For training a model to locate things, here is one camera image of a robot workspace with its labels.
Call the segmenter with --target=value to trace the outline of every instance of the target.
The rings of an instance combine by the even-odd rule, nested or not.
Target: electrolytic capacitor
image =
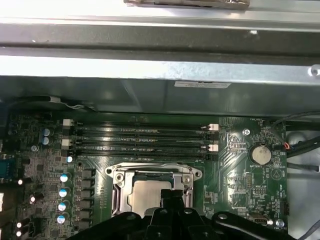
[[[63,211],[65,211],[69,206],[70,206],[70,202],[69,202],[68,200],[65,200],[65,201],[61,202],[61,203],[58,205],[58,209],[59,209],[59,211],[63,212]]]
[[[72,177],[72,175],[71,175],[70,172],[63,173],[63,174],[60,176],[60,181],[63,182],[63,183],[65,183],[65,182],[71,180],[71,177]]]
[[[30,204],[34,204],[38,201],[41,201],[42,199],[44,199],[45,195],[43,193],[38,193],[35,195],[31,195],[30,196]]]
[[[72,156],[67,156],[67,157],[66,157],[66,162],[67,162],[68,164],[72,163],[73,160],[74,160],[74,159],[73,159]]]
[[[26,177],[18,180],[18,185],[30,184],[32,183],[31,177]]]
[[[16,224],[16,227],[19,229],[19,228],[22,228],[26,225],[28,225],[29,223],[31,222],[31,219],[29,217],[21,220],[21,221],[18,221],[17,224]]]
[[[17,237],[21,237],[21,236],[25,235],[27,232],[29,232],[29,226],[28,225],[20,228],[19,231],[17,231],[15,235]]]
[[[54,130],[52,128],[45,128],[42,130],[42,135],[45,137],[52,136],[54,134]]]
[[[66,197],[67,195],[69,195],[70,192],[71,192],[71,189],[70,189],[69,187],[62,188],[62,189],[60,189],[60,191],[59,191],[59,196],[60,196],[61,198],[64,198],[64,197]]]
[[[12,136],[12,135],[16,135],[16,134],[18,134],[18,131],[16,129],[9,129],[8,135]]]
[[[53,140],[52,138],[45,136],[42,138],[41,143],[43,145],[51,145],[53,143]]]
[[[64,224],[69,219],[69,214],[64,212],[56,218],[58,224]]]

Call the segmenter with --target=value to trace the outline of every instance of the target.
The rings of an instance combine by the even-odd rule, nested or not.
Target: cable
[[[317,148],[320,148],[320,142],[317,142],[317,143],[315,143],[315,144],[313,144],[311,146],[307,146],[305,148],[289,151],[286,154],[286,158],[288,159],[288,158],[295,157],[297,155],[305,154],[305,153],[310,152],[312,150],[315,150]]]
[[[87,112],[97,112],[95,109],[88,107],[84,104],[79,104],[79,101],[61,99],[60,97],[55,96],[25,96],[15,99],[15,101],[9,102],[8,107],[13,108],[17,105],[35,103],[35,102],[44,102],[44,103],[56,103],[64,104],[66,107],[73,110],[85,109]]]
[[[319,166],[315,166],[315,165],[295,164],[295,163],[287,162],[286,166],[289,169],[297,169],[297,170],[317,172],[317,173],[319,172]]]
[[[296,113],[296,114],[285,116],[281,119],[278,119],[277,121],[275,121],[271,125],[271,132],[285,146],[285,149],[289,150],[289,149],[291,149],[291,146],[286,141],[284,141],[282,139],[282,137],[275,131],[276,125],[278,125],[284,121],[287,121],[287,120],[297,119],[297,118],[306,117],[306,116],[314,116],[314,115],[320,115],[320,111],[306,111],[306,112],[301,112],[301,113]]]
[[[310,227],[310,229],[306,231],[306,233],[302,235],[298,240],[306,240],[319,228],[320,228],[320,220],[318,220],[315,224],[313,224],[312,227]]]

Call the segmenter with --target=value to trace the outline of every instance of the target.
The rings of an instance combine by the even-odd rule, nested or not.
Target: cpu socket
[[[105,169],[113,178],[112,216],[134,212],[142,218],[147,209],[160,207],[161,190],[183,190],[187,208],[193,206],[194,181],[200,170],[185,164],[123,162]]]

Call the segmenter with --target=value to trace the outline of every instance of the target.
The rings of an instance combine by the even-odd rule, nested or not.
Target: green circuit board
[[[93,132],[101,129],[99,123],[116,124],[113,126],[113,130],[116,129],[116,131],[109,140],[117,141],[111,148],[99,148],[99,144],[92,146],[92,144],[83,143],[78,147],[79,153],[73,156],[72,162],[67,162],[67,157],[64,155],[65,150],[61,147],[62,140],[66,138],[63,119],[91,123],[89,128]],[[288,230],[286,152],[271,132],[271,124],[267,119],[56,112],[47,114],[45,117],[41,114],[12,114],[9,123],[14,126],[16,133],[7,136],[4,146],[12,146],[7,147],[7,151],[16,156],[18,172],[23,171],[25,177],[33,179],[31,184],[25,186],[24,202],[17,211],[17,219],[28,216],[41,219],[42,231],[36,236],[36,239],[64,240],[83,228],[109,219],[112,213],[113,182],[112,178],[106,175],[105,169],[123,162],[187,164],[203,173],[203,177],[194,182],[193,207],[203,211],[208,218],[220,211],[229,211],[248,219],[250,219],[250,214],[260,214],[273,222],[268,226],[269,228],[285,232]],[[170,143],[170,138],[163,138],[161,135],[163,126],[171,126],[173,129],[183,127],[187,133],[182,138],[192,139],[201,136],[201,141],[197,140],[196,145],[199,143],[208,145],[213,140],[210,137],[202,137],[204,133],[201,127],[209,124],[219,126],[216,132],[218,133],[219,150],[215,155],[197,149],[193,145],[195,141],[192,140],[178,144],[179,146],[190,144],[190,147],[170,148],[175,143]],[[143,129],[137,134],[137,129],[141,126]],[[45,128],[54,132],[50,136],[48,145],[41,143],[42,131]],[[88,130],[88,127],[83,124],[81,129]],[[284,125],[279,125],[276,130],[285,138]],[[144,150],[139,149],[141,154],[139,155],[134,152],[137,150],[136,146],[126,147],[124,150],[122,143],[119,144],[119,142],[129,142],[128,138],[121,135],[125,131],[135,132],[135,141],[139,138],[145,139],[144,134],[148,133],[150,137],[143,143],[144,149],[151,148],[155,142],[162,144],[163,140],[161,150],[168,153],[163,154],[163,151],[161,154],[150,153],[146,150],[145,154],[141,154],[144,153]],[[71,133],[67,138],[74,142],[79,140],[79,131],[77,134]],[[95,135],[91,138],[96,138],[95,141],[98,142],[100,139]],[[38,149],[31,151],[31,146],[34,145],[38,146]],[[270,150],[270,162],[260,165],[249,157],[253,147],[256,146]],[[117,154],[119,151],[126,151],[126,154],[119,155]],[[31,160],[27,166],[21,162],[25,158]],[[85,170],[92,170],[92,176],[89,177],[94,184],[90,189],[92,192],[90,221],[86,220],[82,225],[80,202],[83,187],[81,181]],[[72,175],[72,179],[63,183],[60,176],[66,172]],[[35,192],[35,189],[41,191],[45,197],[42,201],[30,205],[29,197]],[[69,189],[70,193],[62,199],[59,196],[60,189]],[[58,205],[65,200],[70,202],[70,207],[63,213],[66,217],[65,223],[59,224],[57,217],[62,213]],[[277,220],[282,220],[284,226],[276,225]]]

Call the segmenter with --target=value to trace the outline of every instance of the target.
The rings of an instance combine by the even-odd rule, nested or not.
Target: red wire
[[[289,145],[289,143],[287,143],[287,142],[285,142],[284,143],[284,148],[286,149],[286,150],[290,150],[290,145]]]

